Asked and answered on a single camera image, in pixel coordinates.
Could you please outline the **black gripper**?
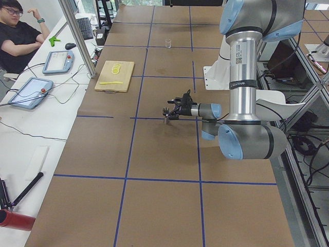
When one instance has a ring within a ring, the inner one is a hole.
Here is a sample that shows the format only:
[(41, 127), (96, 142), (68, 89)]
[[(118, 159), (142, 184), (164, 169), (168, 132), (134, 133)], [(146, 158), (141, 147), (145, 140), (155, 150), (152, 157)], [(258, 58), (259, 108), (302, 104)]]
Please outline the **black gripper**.
[(179, 120), (179, 115), (191, 116), (191, 104), (182, 104), (180, 99), (172, 99), (167, 101), (168, 104), (174, 104), (178, 107), (177, 114), (166, 114), (168, 120)]

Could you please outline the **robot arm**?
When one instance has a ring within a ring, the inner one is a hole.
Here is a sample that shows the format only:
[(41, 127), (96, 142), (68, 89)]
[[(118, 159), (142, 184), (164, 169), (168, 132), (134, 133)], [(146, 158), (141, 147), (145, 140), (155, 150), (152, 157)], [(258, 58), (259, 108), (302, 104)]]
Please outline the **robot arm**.
[(166, 119), (202, 118), (202, 137), (218, 139), (228, 159), (268, 159), (286, 148), (282, 130), (267, 126), (257, 115), (257, 45), (296, 36), (302, 28), (305, 1), (229, 1), (220, 21), (220, 32), (230, 46), (229, 115), (219, 123), (219, 104), (196, 103), (189, 93), (171, 100), (174, 109), (163, 109)]

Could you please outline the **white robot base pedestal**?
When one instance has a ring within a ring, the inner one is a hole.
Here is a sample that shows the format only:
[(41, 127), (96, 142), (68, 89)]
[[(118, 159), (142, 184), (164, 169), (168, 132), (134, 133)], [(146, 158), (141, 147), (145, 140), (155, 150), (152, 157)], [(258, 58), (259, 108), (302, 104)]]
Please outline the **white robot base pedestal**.
[(223, 36), (218, 59), (212, 66), (204, 66), (204, 81), (206, 90), (229, 90), (230, 79), (230, 46)]

